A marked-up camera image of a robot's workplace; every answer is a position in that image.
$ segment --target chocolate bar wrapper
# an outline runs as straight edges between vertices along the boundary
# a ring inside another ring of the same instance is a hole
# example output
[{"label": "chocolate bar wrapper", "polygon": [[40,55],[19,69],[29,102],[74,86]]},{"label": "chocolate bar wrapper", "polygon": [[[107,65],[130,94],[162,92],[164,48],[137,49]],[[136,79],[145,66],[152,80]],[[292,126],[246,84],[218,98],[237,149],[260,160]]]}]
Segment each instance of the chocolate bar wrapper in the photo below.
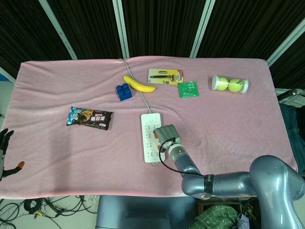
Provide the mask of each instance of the chocolate bar wrapper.
[{"label": "chocolate bar wrapper", "polygon": [[90,127],[108,130],[112,112],[95,111],[72,106],[67,118],[67,125],[87,125]]}]

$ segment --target orange finger tip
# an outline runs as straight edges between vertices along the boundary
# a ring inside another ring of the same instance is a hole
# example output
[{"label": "orange finger tip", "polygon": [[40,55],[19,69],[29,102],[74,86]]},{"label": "orange finger tip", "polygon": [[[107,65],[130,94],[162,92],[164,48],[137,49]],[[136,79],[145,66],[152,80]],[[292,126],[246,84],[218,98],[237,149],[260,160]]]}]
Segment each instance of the orange finger tip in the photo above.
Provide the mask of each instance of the orange finger tip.
[{"label": "orange finger tip", "polygon": [[21,161],[21,162],[19,162],[19,164],[17,165],[17,167],[19,167],[19,168],[23,168],[23,166],[24,166],[24,164],[25,164],[25,162],[24,161]]}]

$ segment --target pink towel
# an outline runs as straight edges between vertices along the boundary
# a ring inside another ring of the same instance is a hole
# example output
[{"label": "pink towel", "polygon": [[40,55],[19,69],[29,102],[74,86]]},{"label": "pink towel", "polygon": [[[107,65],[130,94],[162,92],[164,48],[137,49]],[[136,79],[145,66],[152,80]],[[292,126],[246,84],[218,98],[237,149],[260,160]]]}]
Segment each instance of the pink towel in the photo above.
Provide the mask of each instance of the pink towel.
[{"label": "pink towel", "polygon": [[[145,97],[163,125],[175,125],[202,174],[249,171],[266,154],[296,169],[265,61],[145,56],[127,63],[142,83],[149,68],[181,69],[185,81],[197,81],[199,97],[179,98],[177,86],[159,84]],[[133,89],[120,102],[115,87],[123,74],[120,60],[21,64],[3,128],[15,130],[5,168],[22,160],[25,166],[0,182],[1,198],[184,195],[179,174],[144,162],[141,114],[147,109]],[[215,74],[249,79],[248,92],[211,91]],[[71,106],[113,111],[109,130],[66,126]]]}]

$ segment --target black curtain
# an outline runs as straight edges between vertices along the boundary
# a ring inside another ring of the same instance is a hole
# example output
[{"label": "black curtain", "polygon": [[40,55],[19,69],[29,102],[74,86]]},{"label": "black curtain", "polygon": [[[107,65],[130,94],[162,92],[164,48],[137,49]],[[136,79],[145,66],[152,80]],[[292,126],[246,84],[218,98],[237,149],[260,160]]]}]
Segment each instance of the black curtain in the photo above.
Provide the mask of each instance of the black curtain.
[{"label": "black curtain", "polygon": [[78,59],[122,58],[112,0],[48,0]]},{"label": "black curtain", "polygon": [[0,67],[16,78],[21,62],[69,60],[37,0],[0,0]]},{"label": "black curtain", "polygon": [[189,57],[204,0],[123,0],[130,57]]},{"label": "black curtain", "polygon": [[305,34],[303,33],[283,55],[271,65],[277,88],[305,89]]},{"label": "black curtain", "polygon": [[304,17],[304,0],[217,0],[197,57],[267,60]]}]

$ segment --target tennis ball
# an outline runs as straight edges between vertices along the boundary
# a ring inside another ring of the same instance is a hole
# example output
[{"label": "tennis ball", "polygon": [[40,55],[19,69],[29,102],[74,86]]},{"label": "tennis ball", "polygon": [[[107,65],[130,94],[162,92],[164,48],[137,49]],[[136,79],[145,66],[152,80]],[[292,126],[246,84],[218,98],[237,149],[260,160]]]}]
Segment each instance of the tennis ball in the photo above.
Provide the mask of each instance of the tennis ball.
[{"label": "tennis ball", "polygon": [[243,81],[240,79],[232,79],[229,82],[229,90],[231,92],[239,92],[243,87]]},{"label": "tennis ball", "polygon": [[224,77],[219,77],[218,83],[219,83],[219,85],[217,87],[217,90],[219,90],[219,91],[223,91],[223,90],[227,89],[227,87],[229,85],[229,82]]}]

